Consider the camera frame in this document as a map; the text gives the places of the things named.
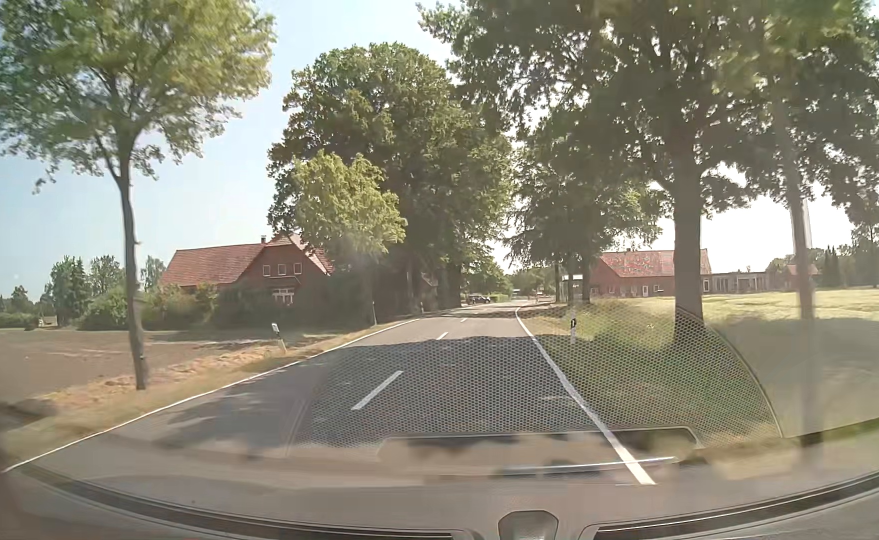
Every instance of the white window frame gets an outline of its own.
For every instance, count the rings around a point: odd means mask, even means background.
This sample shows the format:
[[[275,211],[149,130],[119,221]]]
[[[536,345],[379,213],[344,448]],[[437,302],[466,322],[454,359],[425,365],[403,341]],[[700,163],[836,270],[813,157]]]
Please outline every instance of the white window frame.
[[[272,300],[283,306],[292,306],[296,296],[297,290],[292,287],[279,287],[278,289],[272,289]]]

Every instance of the green lawn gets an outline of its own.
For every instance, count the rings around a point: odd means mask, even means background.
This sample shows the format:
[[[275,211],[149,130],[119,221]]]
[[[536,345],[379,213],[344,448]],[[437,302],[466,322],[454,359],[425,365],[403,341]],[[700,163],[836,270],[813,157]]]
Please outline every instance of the green lawn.
[[[879,289],[818,291],[807,331],[794,293],[708,295],[708,330],[674,340],[673,298],[603,299],[521,311],[524,322],[614,428],[687,426],[706,444],[879,417]]]

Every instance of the house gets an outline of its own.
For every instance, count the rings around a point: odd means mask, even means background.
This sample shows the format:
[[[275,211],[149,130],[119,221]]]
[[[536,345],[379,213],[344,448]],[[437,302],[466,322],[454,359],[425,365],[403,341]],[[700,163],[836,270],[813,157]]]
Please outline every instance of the house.
[[[748,293],[770,290],[771,280],[766,272],[726,272],[709,276],[710,290],[719,294]]]
[[[710,256],[699,250],[703,292],[710,292]],[[675,296],[673,250],[607,251],[589,274],[590,296]]]
[[[816,264],[809,264],[809,275],[810,277],[819,276],[820,270],[816,267]],[[798,284],[798,276],[797,276],[797,265],[796,264],[786,264],[784,265],[778,272],[772,271],[770,272],[770,280],[773,283],[773,286],[776,289],[784,290],[784,291],[794,291],[797,290]]]
[[[298,234],[278,234],[259,243],[176,250],[160,285],[188,291],[208,283],[217,288],[242,283],[267,289],[279,304],[295,303],[303,289],[321,285],[333,265],[323,250],[307,250]]]

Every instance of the windshield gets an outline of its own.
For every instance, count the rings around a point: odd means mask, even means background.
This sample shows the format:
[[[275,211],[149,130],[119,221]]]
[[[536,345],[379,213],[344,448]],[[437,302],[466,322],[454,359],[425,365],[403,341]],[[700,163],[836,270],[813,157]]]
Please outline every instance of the windshield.
[[[2,0],[0,485],[174,537],[819,527],[759,523],[879,492],[879,0]]]

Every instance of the red tiled roof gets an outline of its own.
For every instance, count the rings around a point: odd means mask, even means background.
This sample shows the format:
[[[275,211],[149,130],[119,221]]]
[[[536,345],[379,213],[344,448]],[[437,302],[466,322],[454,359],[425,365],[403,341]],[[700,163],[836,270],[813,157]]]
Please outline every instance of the red tiled roof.
[[[786,265],[786,270],[787,270],[787,271],[790,273],[790,275],[792,275],[792,276],[796,276],[796,275],[797,275],[797,265],[796,265],[796,264],[787,264],[787,265]],[[812,262],[809,264],[809,275],[810,275],[810,276],[819,276],[819,275],[820,275],[820,269],[817,268],[817,267],[816,267],[816,264],[813,264]]]
[[[197,286],[202,283],[213,285],[232,284],[243,272],[253,264],[256,256],[267,246],[294,245],[300,251],[306,250],[306,244],[298,234],[278,234],[273,240],[256,242],[255,244],[239,244],[235,246],[216,246],[212,248],[196,248],[176,250],[169,261],[169,266],[160,277],[162,285],[176,284],[180,287]],[[331,274],[333,264],[326,258],[320,248],[315,248],[309,260],[322,273]]]
[[[303,241],[299,234],[279,234],[276,238],[271,240],[268,246],[286,246],[292,244],[299,248],[299,251],[306,252],[307,244]],[[319,269],[323,274],[329,275],[333,273],[333,263],[329,261],[329,258],[326,257],[326,252],[323,248],[313,248],[313,252],[309,254],[310,261],[316,265],[316,268]]]
[[[180,287],[232,284],[263,250],[262,243],[176,250],[159,283]]]
[[[603,263],[621,278],[658,278],[673,276],[673,250],[607,251],[600,255]],[[707,250],[699,250],[699,274],[712,274]]]

